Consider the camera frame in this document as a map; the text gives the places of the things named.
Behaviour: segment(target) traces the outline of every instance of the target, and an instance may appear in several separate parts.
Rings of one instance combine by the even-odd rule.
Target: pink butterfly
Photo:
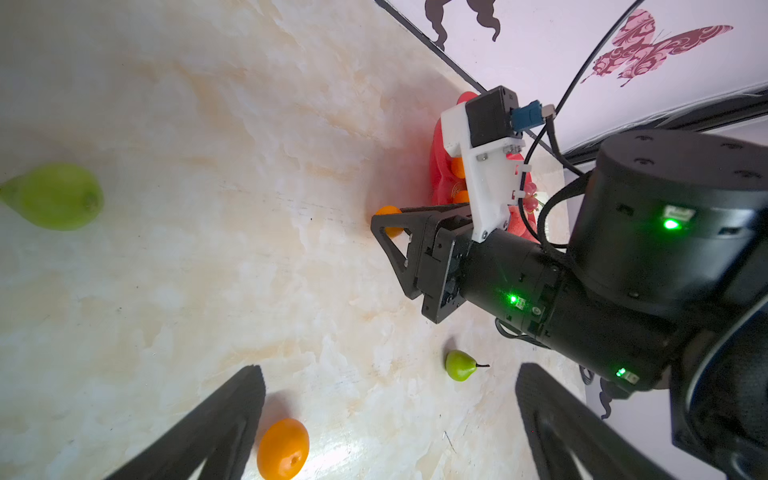
[[[645,10],[635,10],[611,42],[616,48],[595,60],[594,67],[592,68],[594,71],[582,80],[581,83],[584,83],[587,78],[595,74],[603,77],[616,70],[628,60],[629,63],[618,76],[619,78],[627,79],[621,85],[623,87],[632,78],[659,68],[664,63],[664,60],[667,60],[667,55],[677,55],[689,51],[710,38],[729,30],[733,30],[733,27],[729,25],[715,25],[687,31],[658,43],[653,43],[656,20]]]

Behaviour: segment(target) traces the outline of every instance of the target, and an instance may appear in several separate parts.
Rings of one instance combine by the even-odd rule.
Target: orange
[[[304,466],[310,454],[310,434],[298,420],[272,425],[259,443],[256,464],[265,480],[288,480]]]
[[[456,178],[466,177],[464,173],[464,159],[458,157],[451,160],[451,172],[453,172]]]
[[[398,207],[387,205],[386,207],[382,207],[381,209],[379,209],[379,211],[376,212],[376,215],[391,215],[391,214],[401,214],[401,213],[402,213],[402,210],[400,210]],[[395,238],[402,233],[402,228],[387,227],[384,229],[384,231],[386,232],[389,238]]]
[[[469,192],[467,190],[461,190],[453,197],[454,204],[466,204],[469,202]]]

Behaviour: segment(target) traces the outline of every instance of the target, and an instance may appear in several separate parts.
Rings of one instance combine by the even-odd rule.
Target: white plastic bracket
[[[507,227],[509,205],[525,195],[518,190],[520,174],[531,171],[531,165],[507,158],[525,146],[521,138],[499,138],[473,148],[465,106],[461,103],[442,112],[442,143],[448,155],[463,159],[474,224],[472,239],[482,243],[493,230]]]

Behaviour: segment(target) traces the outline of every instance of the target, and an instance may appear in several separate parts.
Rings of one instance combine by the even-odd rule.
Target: green fruit
[[[445,371],[448,376],[456,382],[463,382],[469,378],[478,367],[489,367],[490,365],[478,365],[471,356],[461,350],[451,350],[445,358]]]
[[[0,199],[38,227],[76,230],[90,223],[104,206],[96,177],[73,164],[48,164],[8,180]]]

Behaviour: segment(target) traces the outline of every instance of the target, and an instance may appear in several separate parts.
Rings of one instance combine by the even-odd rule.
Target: green indicator light
[[[671,218],[667,218],[664,221],[664,228],[667,230],[679,230],[680,229],[680,222],[677,220],[672,220]]]

